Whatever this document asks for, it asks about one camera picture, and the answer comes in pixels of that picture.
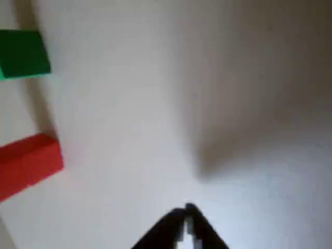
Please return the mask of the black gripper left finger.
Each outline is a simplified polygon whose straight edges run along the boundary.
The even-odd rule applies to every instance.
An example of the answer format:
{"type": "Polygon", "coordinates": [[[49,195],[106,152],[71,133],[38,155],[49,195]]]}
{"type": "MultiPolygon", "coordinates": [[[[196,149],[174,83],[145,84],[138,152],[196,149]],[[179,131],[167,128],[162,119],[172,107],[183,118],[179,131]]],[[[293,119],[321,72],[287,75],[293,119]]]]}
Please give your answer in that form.
{"type": "Polygon", "coordinates": [[[171,249],[176,248],[183,237],[186,212],[174,208],[162,216],[133,246],[132,249],[171,249]]]}

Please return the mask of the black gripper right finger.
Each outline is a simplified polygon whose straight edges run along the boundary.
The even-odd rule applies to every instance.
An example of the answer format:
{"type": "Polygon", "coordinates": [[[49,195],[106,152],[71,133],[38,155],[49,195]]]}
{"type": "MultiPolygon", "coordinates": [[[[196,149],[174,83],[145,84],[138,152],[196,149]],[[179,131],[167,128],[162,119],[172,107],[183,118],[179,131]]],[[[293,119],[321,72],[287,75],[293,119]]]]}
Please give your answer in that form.
{"type": "Polygon", "coordinates": [[[195,204],[186,203],[185,211],[187,231],[193,237],[194,248],[229,249],[195,204]]]}

